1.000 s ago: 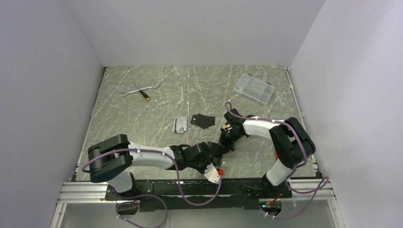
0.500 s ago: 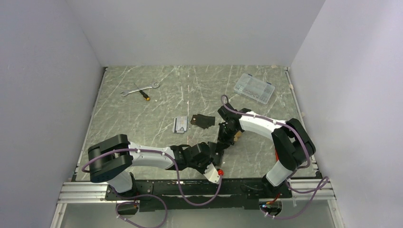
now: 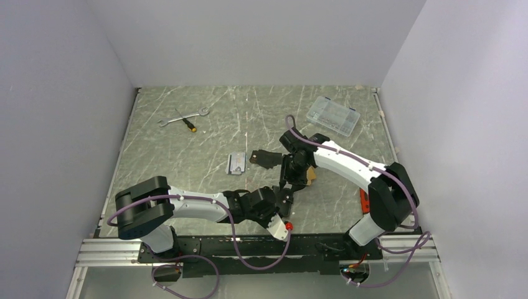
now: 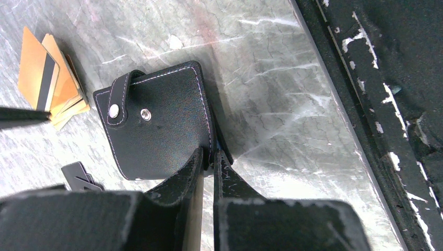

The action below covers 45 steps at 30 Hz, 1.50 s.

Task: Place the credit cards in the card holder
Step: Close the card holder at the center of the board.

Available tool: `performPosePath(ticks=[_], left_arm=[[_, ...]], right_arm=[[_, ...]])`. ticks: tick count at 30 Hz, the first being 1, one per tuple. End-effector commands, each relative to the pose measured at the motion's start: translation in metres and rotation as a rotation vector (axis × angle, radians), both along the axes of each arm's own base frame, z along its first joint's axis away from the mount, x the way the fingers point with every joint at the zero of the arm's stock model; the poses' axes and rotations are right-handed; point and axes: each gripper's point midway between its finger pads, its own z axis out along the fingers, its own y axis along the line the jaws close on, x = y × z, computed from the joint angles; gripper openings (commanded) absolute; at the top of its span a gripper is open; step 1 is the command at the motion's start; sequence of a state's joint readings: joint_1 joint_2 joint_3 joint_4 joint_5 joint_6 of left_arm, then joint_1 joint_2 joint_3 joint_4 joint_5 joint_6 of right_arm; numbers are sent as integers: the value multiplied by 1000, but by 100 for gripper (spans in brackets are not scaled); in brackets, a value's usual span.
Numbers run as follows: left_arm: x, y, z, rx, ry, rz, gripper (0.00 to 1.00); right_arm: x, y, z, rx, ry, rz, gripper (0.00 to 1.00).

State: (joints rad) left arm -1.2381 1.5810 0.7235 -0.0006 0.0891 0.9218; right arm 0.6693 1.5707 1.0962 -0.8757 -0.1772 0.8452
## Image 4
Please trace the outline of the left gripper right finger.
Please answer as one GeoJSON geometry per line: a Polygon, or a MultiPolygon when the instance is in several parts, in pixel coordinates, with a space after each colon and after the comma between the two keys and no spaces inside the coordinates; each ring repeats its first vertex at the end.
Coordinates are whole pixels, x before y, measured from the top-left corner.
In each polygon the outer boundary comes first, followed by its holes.
{"type": "Polygon", "coordinates": [[[268,199],[214,156],[215,250],[370,250],[354,209],[337,200],[268,199]]]}

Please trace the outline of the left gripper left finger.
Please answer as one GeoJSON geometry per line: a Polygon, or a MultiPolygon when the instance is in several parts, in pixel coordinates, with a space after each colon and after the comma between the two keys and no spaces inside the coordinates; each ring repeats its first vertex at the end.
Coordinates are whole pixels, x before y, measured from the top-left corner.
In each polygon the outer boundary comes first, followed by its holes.
{"type": "Polygon", "coordinates": [[[139,191],[28,190],[1,199],[1,250],[199,250],[203,149],[139,191]]]}

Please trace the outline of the black leather card holder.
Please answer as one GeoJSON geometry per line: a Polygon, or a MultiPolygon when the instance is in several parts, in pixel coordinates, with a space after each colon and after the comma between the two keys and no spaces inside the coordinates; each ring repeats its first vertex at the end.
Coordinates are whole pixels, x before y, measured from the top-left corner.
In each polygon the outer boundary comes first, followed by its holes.
{"type": "Polygon", "coordinates": [[[232,161],[197,61],[150,74],[130,71],[93,98],[116,166],[127,180],[168,178],[200,148],[205,169],[217,149],[232,161]]]}

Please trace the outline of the tan wooden block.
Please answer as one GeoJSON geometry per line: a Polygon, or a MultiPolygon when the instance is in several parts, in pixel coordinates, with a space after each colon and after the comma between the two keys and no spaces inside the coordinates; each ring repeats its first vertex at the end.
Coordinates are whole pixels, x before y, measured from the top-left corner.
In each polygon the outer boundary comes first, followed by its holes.
{"type": "Polygon", "coordinates": [[[90,110],[71,57],[53,35],[39,41],[28,27],[23,29],[18,89],[33,109],[50,113],[58,131],[73,116],[90,110]]]}

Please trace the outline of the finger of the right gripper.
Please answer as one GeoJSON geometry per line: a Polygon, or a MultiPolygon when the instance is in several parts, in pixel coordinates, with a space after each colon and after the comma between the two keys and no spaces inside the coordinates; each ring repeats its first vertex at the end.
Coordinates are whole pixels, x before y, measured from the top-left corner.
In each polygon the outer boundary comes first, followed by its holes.
{"type": "Polygon", "coordinates": [[[46,111],[1,107],[1,130],[45,123],[50,115],[46,111]]]}

